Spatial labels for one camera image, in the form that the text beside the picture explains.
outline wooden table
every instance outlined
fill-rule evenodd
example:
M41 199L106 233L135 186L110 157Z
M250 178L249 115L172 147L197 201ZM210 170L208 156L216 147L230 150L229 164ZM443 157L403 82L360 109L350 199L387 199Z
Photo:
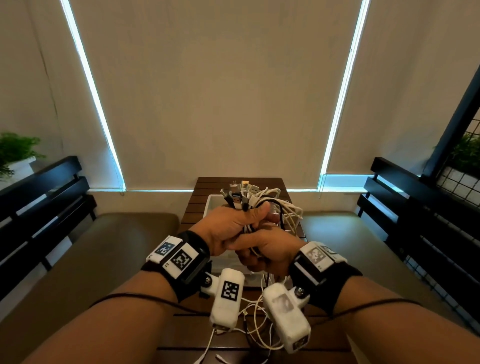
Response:
M237 181L237 183L249 181L261 189L265 187L270 189L279 188L281 190L280 198L291 201L281 178L199 177L181 220L180 231L187 230L200 221L204 214L208 196L210 194L220 194L220 190L228 188L233 181ZM307 241L301 226L299 226L298 231L300 238ZM259 288L245 287L243 297L249 300L256 300L260 293ZM198 295L194 295L181 304L198 311L210 312L213 300L212 297L202 299ZM246 303L242 302L240 307L244 308L245 305ZM311 325L325 320L325 312L316 307L307 305L304 313ZM252 315L247 317L247 323L249 328L252 329ZM239 319L237 327L243 328L242 326L243 322ZM152 362L158 364L192 364L204 352L211 333L212 328L208 322L208 317L185 314L180 310L175 310L175 314L168 324L168 335L161 339ZM262 338L268 340L266 331L262 334ZM213 337L210 350L203 364L218 364L219 361L215 358L216 354L220 354L230 364L259 364L265 360L268 351L259 350L256 347L252 348L245 335L235 331ZM272 352L268 363L303 362L312 364L357 363L347 337L336 321L328 321L322 325L312 327L311 339L306 348L294 355L287 354L285 350Z
M241 181L248 181L249 183L258 186L262 190L266 187L270 189L279 188L280 198L282 200L291 202L287 188L285 187L285 184L281 178L198 177L197 184L193 189L187 209L185 210L185 214L181 220L180 231L188 230L192 225L199 222L204 216L208 196L211 194L220 194L220 190L222 188L229 188L230 183L233 183L233 181L237 181L237 183L240 183ZM297 227L297 234L299 238L307 241L301 224L299 224Z

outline potted plant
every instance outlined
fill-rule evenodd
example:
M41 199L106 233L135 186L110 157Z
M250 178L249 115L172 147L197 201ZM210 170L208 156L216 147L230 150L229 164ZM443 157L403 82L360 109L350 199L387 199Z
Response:
M0 133L0 181L8 182L19 169L30 167L36 158L44 157L32 150L38 143L40 139L36 137Z
M477 206L480 205L480 137L465 134L456 145L437 184Z

